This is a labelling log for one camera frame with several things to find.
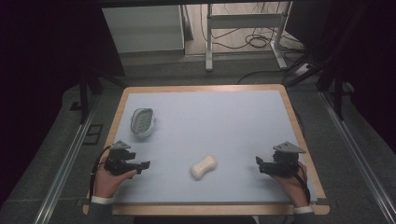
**table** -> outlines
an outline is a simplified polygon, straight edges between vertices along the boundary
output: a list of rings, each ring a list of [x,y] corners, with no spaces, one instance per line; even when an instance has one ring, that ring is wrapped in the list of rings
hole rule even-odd
[[[326,199],[323,188],[318,179],[314,163],[310,157],[303,135],[295,117],[289,97],[281,85],[245,85],[245,86],[171,86],[171,87],[133,87],[125,89],[119,108],[116,112],[113,124],[110,128],[106,145],[111,145],[117,139],[115,136],[120,126],[120,120],[124,112],[124,107],[130,93],[150,93],[150,92],[200,92],[200,91],[279,91],[282,101],[285,105],[287,114],[298,145],[305,149],[307,153],[303,154],[304,163],[307,166],[311,181],[313,183],[318,203],[311,204],[317,215],[326,215],[330,212],[330,206],[320,204]],[[87,213],[88,205],[84,205],[84,213]],[[292,214],[290,204],[272,204],[272,203],[238,203],[238,204],[134,204],[134,205],[114,205],[113,214],[115,215],[134,215],[134,216],[252,216],[252,215],[290,215]]]

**desk leg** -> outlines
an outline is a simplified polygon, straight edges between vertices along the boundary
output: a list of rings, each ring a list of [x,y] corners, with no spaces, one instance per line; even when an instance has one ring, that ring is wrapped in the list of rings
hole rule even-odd
[[[212,54],[212,6],[207,4],[207,27],[206,27],[206,71],[211,72],[213,70],[213,54]]]
[[[279,42],[280,38],[282,37],[283,30],[285,29],[286,25],[286,20],[288,19],[289,16],[289,9],[290,9],[290,2],[286,5],[285,9],[282,12],[282,18],[280,19],[279,26],[277,28],[275,40],[271,41],[271,48],[275,54],[277,64],[279,64],[280,69],[287,69],[288,66],[285,63],[285,60],[282,57],[282,54],[280,53],[279,50]]]

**human hand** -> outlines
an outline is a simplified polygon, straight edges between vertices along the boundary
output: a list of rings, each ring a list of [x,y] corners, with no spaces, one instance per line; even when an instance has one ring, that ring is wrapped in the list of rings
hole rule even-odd
[[[101,198],[112,198],[120,184],[137,174],[136,170],[132,170],[123,175],[112,175],[105,170],[105,161],[107,157],[101,159],[95,177],[95,189],[93,195]]]
[[[299,165],[301,168],[298,171],[298,175],[306,183],[306,166],[300,162]],[[271,177],[275,179],[280,184],[280,186],[282,186],[282,189],[289,196],[294,207],[305,207],[309,205],[305,196],[305,192],[303,191],[303,187],[294,176],[282,177],[278,175],[271,175]]]

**peanut-shaped object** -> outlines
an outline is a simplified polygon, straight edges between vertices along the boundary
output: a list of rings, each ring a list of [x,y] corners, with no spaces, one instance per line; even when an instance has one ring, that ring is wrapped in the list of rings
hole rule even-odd
[[[218,165],[218,161],[213,156],[206,156],[202,161],[194,164],[190,171],[195,179],[201,179],[206,172],[213,170]]]

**gray floor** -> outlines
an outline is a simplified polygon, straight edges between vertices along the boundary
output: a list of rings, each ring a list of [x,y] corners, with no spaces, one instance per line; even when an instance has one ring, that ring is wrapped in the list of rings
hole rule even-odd
[[[214,71],[205,72],[204,57],[157,58],[136,64],[128,57],[122,62],[127,77],[120,80],[130,86],[168,85],[228,85],[236,84],[245,74],[266,70],[277,71],[272,53],[216,55]],[[281,72],[256,74],[241,80],[241,84],[280,83]],[[337,131],[323,100],[315,90],[317,77],[288,88],[289,97],[301,117],[304,138],[317,168],[321,184],[331,206],[329,215],[320,216],[323,223],[388,223],[373,193],[361,176],[345,142]],[[122,89],[102,79],[105,86],[99,95],[91,125],[103,125],[96,145],[82,145],[73,164],[60,199],[49,223],[82,223],[84,215],[80,200],[87,194],[89,177],[95,156],[104,147],[106,136],[116,112]],[[80,114],[70,111],[79,101],[78,88],[64,94],[63,107],[46,140],[31,162],[17,187],[0,211],[0,223],[32,223],[45,199],[66,151],[79,128]],[[343,112],[361,151],[391,199],[396,199],[396,157],[378,134],[344,97]],[[94,142],[87,136],[86,143]],[[115,216],[116,223],[132,223],[132,217]],[[282,223],[284,217],[260,217],[260,223]]]

